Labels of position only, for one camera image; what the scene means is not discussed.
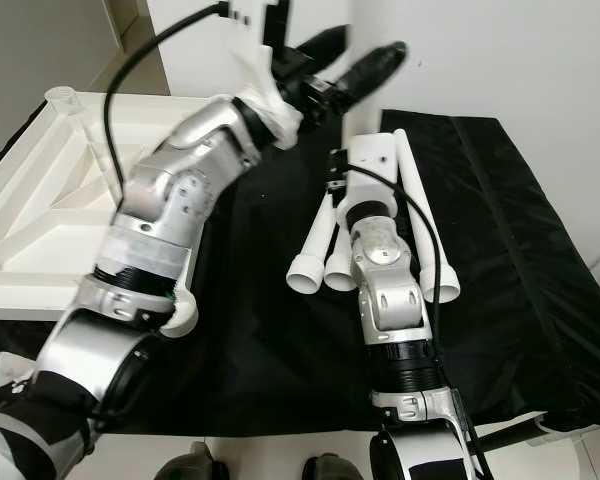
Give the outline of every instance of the black wire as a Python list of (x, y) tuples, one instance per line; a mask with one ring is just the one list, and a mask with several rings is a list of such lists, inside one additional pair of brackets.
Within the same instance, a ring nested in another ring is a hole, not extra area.
[(113, 96), (120, 88), (120, 85), (127, 78), (127, 75), (131, 73), (131, 71), (149, 54), (151, 53), (160, 43), (162, 43), (167, 38), (175, 35), (181, 30), (187, 28), (190, 25), (206, 18), (210, 15), (217, 13), (220, 16), (227, 17), (229, 15), (229, 4), (228, 2), (218, 2), (215, 5), (210, 5), (206, 8), (203, 8), (199, 12), (194, 13), (193, 15), (189, 15), (186, 18), (183, 18), (177, 23), (174, 23), (169, 28), (160, 32), (154, 38), (148, 40), (144, 45), (142, 45), (136, 52), (134, 52), (129, 59), (120, 67), (120, 70), (115, 74), (113, 80), (111, 80), (111, 84), (107, 89), (107, 94), (104, 97), (104, 134), (107, 138), (107, 147), (109, 148), (109, 152), (111, 154), (111, 161), (113, 162), (113, 167), (116, 170), (116, 177), (118, 178), (118, 183), (120, 184), (120, 192), (123, 194), (124, 190), (124, 173), (122, 172), (122, 166), (120, 165), (120, 160), (118, 159), (118, 155), (116, 153), (116, 147), (113, 142), (113, 134), (111, 132), (111, 101), (113, 100)]
[[(378, 182), (382, 183), (383, 185), (386, 185), (387, 187), (389, 187), (391, 190), (393, 190), (393, 192), (395, 193), (395, 195), (398, 197), (399, 200), (402, 200), (403, 202), (407, 203), (411, 208), (413, 208), (413, 210), (418, 214), (418, 216), (422, 220), (422, 223), (424, 223), (424, 226), (427, 229), (427, 233), (429, 234), (429, 237), (431, 238), (431, 243), (433, 245), (433, 257), (434, 257), (434, 264), (435, 264), (435, 274), (434, 274), (434, 283), (433, 283), (433, 313), (432, 313), (432, 319), (430, 322), (431, 323), (431, 334), (433, 337), (433, 350), (436, 355), (436, 363), (438, 365), (438, 369), (439, 369), (442, 377), (444, 378), (447, 386), (449, 388), (453, 389), (454, 387), (451, 384), (451, 382), (449, 381), (449, 377), (447, 376), (447, 373), (444, 370), (444, 366), (443, 366), (443, 362), (442, 362), (442, 348), (440, 346), (440, 340), (439, 340), (440, 339), (439, 331), (440, 331), (441, 265), (440, 265), (440, 247), (438, 245), (438, 239), (435, 234), (435, 230), (431, 226), (431, 222), (429, 222), (429, 219), (424, 214), (424, 212), (422, 211), (420, 206), (415, 202), (415, 200), (413, 200), (407, 194), (407, 192), (404, 191), (404, 189), (400, 185), (392, 183), (389, 180), (387, 180), (386, 178), (378, 175), (377, 173), (367, 170), (365, 168), (358, 167), (356, 165), (347, 165), (346, 169), (361, 173), (363, 175), (367, 175), (368, 177), (371, 177), (374, 180), (377, 180)], [(493, 480), (493, 474), (491, 473), (491, 469), (489, 468), (489, 464), (487, 463), (487, 458), (485, 457), (484, 450), (482, 449), (482, 447), (480, 445), (480, 440), (478, 438), (478, 434), (476, 433), (475, 426), (473, 425), (473, 422), (471, 421), (471, 417), (469, 416), (469, 413), (464, 408), (464, 405), (462, 406), (462, 408), (465, 410), (464, 417), (465, 417), (465, 421), (467, 423), (467, 430), (469, 432), (469, 438), (471, 439), (475, 455), (478, 458), (478, 463), (480, 464), (480, 468), (482, 469), (481, 474), (477, 470), (476, 470), (476, 474), (478, 474), (478, 478), (480, 478), (480, 479), (484, 478), (485, 480)]]

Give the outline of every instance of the black cloth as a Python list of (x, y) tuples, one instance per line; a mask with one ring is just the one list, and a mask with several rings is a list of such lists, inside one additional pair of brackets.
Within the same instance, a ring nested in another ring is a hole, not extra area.
[[(407, 132), (462, 287), (441, 308), (441, 342), (475, 422), (554, 410), (600, 424), (600, 290), (500, 124), (385, 112), (382, 129), (396, 128)], [(170, 347), (159, 379), (165, 404), (125, 431), (377, 427), (355, 292), (323, 286), (300, 295), (284, 280), (339, 139), (332, 122), (290, 151), (271, 152), (222, 195), (194, 279), (199, 325)], [(34, 352), (23, 331), (43, 327), (22, 323), (16, 332), (0, 322), (0, 350)]]

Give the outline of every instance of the white rack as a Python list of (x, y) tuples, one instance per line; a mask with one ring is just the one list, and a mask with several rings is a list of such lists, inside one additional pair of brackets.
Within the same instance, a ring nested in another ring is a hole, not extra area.
[[(0, 319), (57, 320), (80, 277), (92, 270), (115, 210), (116, 177), (102, 128), (104, 95), (77, 95), (99, 162), (51, 105), (0, 162)], [(207, 102), (117, 95), (112, 127), (125, 172)], [(183, 276), (190, 279), (191, 273)]]

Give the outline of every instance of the silver robotic arm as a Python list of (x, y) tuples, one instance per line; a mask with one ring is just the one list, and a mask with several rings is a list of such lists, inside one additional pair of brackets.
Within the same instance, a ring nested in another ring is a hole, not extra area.
[[(373, 50), (333, 84), (318, 81), (313, 75), (344, 50), (344, 35), (336, 27), (295, 50), (272, 45), (276, 86), (303, 114), (301, 129), (319, 127), (329, 112), (346, 113), (406, 56), (397, 42)], [(103, 425), (124, 421), (145, 395), (188, 249), (218, 196), (274, 140), (240, 99), (221, 99), (133, 169), (94, 270), (43, 346), (34, 381), (0, 406), (0, 434), (24, 477), (66, 477), (91, 453)]]
[(356, 167), (395, 184), (397, 157), (389, 133), (352, 137), (333, 153), (331, 183), (340, 228), (351, 236), (351, 271), (359, 289), (362, 332), (369, 352), (371, 402), (382, 430), (370, 444), (374, 479), (474, 479), (459, 396), (439, 368), (411, 251), (398, 236), (393, 191)]

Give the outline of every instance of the white pipe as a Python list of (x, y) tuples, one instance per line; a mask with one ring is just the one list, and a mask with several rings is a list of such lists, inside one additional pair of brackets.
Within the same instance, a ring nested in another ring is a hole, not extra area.
[[(440, 248), (440, 303), (450, 302), (460, 295), (458, 276), (456, 275), (455, 270), (447, 263), (447, 256), (445, 255), (442, 243), (440, 242), (438, 229), (436, 228), (436, 223), (431, 214), (431, 207), (429, 207), (427, 195), (422, 186), (420, 173), (418, 172), (418, 167), (413, 158), (407, 134), (404, 130), (399, 129), (393, 132), (393, 135), (396, 139), (398, 168), (400, 170), (400, 175), (402, 176), (404, 190), (424, 212), (427, 220), (433, 227), (436, 241)], [(413, 237), (416, 242), (418, 259), (420, 260), (420, 288), (422, 289), (424, 299), (427, 302), (432, 302), (435, 278), (433, 243), (431, 242), (431, 238), (429, 237), (424, 222), (411, 207), (409, 207), (409, 218), (411, 219), (411, 226), (413, 228)]]
[(336, 213), (330, 194), (322, 199), (302, 251), (291, 262), (287, 284), (296, 292), (316, 293), (322, 283), (324, 258), (336, 225)]
[(324, 283), (339, 292), (356, 288), (351, 276), (351, 236), (346, 228), (340, 227), (333, 253), (324, 267)]

